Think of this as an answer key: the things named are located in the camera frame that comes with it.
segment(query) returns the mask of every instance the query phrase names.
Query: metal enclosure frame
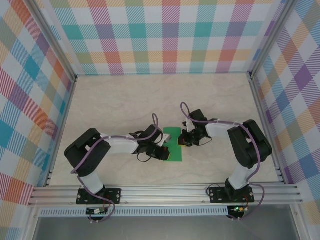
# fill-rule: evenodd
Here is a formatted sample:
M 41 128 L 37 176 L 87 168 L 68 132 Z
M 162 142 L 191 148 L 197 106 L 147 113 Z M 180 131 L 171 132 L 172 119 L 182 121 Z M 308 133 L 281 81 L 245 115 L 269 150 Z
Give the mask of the metal enclosure frame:
M 43 187 L 35 188 L 30 199 L 27 219 L 25 220 L 25 228 L 22 233 L 22 239 L 33 239 L 37 222 L 40 217 L 86 217 L 86 206 L 76 205 L 76 198 L 80 186 L 50 186 L 51 174 L 54 169 L 56 157 L 58 154 L 63 131 L 66 125 L 68 112 L 72 103 L 72 98 L 76 89 L 77 76 L 73 71 L 67 57 L 61 49 L 57 39 L 54 36 L 50 26 L 42 15 L 41 10 L 34 0 L 24 0 L 30 12 L 39 24 L 43 34 L 48 39 L 50 45 L 54 49 L 63 67 L 68 75 L 73 79 L 73 85 L 70 92 L 70 99 L 66 106 L 66 113 L 62 121 L 61 130 L 57 137 L 57 144 L 53 153 L 53 158 L 47 173 L 47 181 L 43 183 Z M 255 75 L 265 61 L 272 45 L 277 40 L 285 22 L 290 16 L 292 10 L 296 6 L 298 0 L 288 0 L 281 13 L 279 20 L 276 22 L 273 32 L 270 34 L 265 46 L 258 57 L 252 73 L 248 74 L 248 82 L 250 84 L 252 95 L 255 100 L 258 113 L 262 122 L 263 130 L 266 137 L 270 140 L 272 148 L 272 159 L 278 175 L 279 182 L 261 183 L 266 191 L 264 205 L 290 205 L 292 215 L 297 227 L 299 237 L 304 240 L 311 239 L 301 210 L 303 203 L 302 196 L 295 184 L 285 184 L 288 182 L 285 175 L 282 175 L 283 169 L 279 162 L 278 153 L 275 151 L 275 143 L 271 135 L 271 131 L 267 124 L 267 118 L 263 112 L 261 99 L 259 98 L 257 86 L 255 83 Z M 121 188 L 122 196 L 120 205 L 117 206 L 118 212 L 115 217 L 121 216 L 159 216 L 158 208 L 165 209 L 165 216 L 205 216 L 205 215 L 226 215 L 226 207 L 232 206 L 230 203 L 211 204 L 210 198 L 205 190 L 208 184 L 182 184 L 182 185 L 145 185 L 145 186 L 107 186 L 108 188 Z M 262 190 L 259 187 L 252 187 L 255 202 L 257 205 L 262 197 Z

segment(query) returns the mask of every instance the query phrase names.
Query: marble-patterned surface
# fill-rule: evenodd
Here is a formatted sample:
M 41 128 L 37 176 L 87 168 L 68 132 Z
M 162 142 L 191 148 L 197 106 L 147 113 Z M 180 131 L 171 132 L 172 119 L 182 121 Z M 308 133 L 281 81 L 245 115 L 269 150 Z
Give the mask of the marble-patterned surface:
M 244 73 L 81 76 L 63 133 L 50 185 L 78 185 L 64 150 L 89 128 L 101 133 L 125 135 L 145 130 L 152 113 L 159 126 L 183 127 L 180 103 L 191 111 L 201 109 L 208 118 L 257 121 L 258 111 Z M 98 174 L 107 185 L 224 183 L 237 160 L 228 139 L 214 138 L 204 146 L 183 147 L 182 162 L 152 159 L 141 163 L 136 155 L 106 157 Z M 252 182 L 278 181 L 269 157 Z

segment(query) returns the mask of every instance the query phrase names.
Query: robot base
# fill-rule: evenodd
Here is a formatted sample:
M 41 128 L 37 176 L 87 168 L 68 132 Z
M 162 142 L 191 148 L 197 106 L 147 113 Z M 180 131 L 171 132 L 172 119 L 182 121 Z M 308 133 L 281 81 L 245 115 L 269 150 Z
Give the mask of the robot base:
M 208 194 L 210 203 L 225 204 L 225 203 L 254 203 L 255 197 L 251 187 L 246 187 L 242 195 L 230 200 L 224 187 L 209 187 Z
M 120 204 L 121 189 L 120 188 L 103 188 L 96 193 L 97 196 L 109 199 L 115 205 Z M 77 194 L 75 204 L 77 205 L 103 205 L 104 201 L 90 195 L 85 189 L 80 188 Z

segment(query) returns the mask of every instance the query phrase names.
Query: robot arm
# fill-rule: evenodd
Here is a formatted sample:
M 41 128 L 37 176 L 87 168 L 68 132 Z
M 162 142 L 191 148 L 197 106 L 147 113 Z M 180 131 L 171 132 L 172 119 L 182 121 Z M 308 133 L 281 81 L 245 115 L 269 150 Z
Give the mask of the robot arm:
M 163 146 L 163 143 L 168 142 L 171 136 L 169 134 L 163 134 L 159 128 L 157 128 L 155 134 L 147 140 L 130 140 L 148 137 L 155 129 L 156 127 L 154 125 L 150 125 L 145 131 L 130 133 L 124 138 L 106 138 L 99 142 L 99 144 L 92 149 L 87 160 L 76 171 L 81 181 L 94 194 L 102 191 L 104 185 L 101 182 L 96 169 L 103 158 L 111 154 L 146 153 L 146 155 L 151 158 L 167 160 L 170 156 L 170 152 L 167 147 Z M 64 151 L 64 155 L 75 168 L 82 161 L 90 148 L 99 139 L 106 136 L 106 134 L 99 133 L 95 128 L 90 128 Z
M 191 112 L 189 117 L 197 121 L 208 121 L 200 109 Z M 203 138 L 222 137 L 230 139 L 238 165 L 233 174 L 225 181 L 224 190 L 230 201 L 242 196 L 249 185 L 247 181 L 248 177 L 258 167 L 257 152 L 253 143 L 249 142 L 250 138 L 244 129 L 240 126 L 225 124 L 219 121 L 200 123 L 192 122 L 190 119 L 187 119 L 183 125 L 186 127 L 186 130 L 182 130 L 182 134 L 178 138 L 179 144 L 183 146 L 199 146 L 199 142 Z M 254 120 L 245 121 L 242 125 L 253 136 L 260 153 L 261 162 L 264 162 L 272 154 L 270 143 Z

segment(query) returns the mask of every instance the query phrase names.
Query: plaid backdrop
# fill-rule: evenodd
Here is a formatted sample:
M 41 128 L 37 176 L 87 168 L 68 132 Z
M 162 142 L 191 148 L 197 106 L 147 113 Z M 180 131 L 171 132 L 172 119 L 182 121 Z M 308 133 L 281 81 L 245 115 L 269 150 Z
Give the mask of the plaid backdrop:
M 71 80 L 23 0 L 0 1 L 0 239 L 18 239 L 43 184 Z
M 75 71 L 97 75 L 247 72 L 280 0 L 37 2 Z
M 320 0 L 298 2 L 257 77 L 281 164 L 320 239 Z

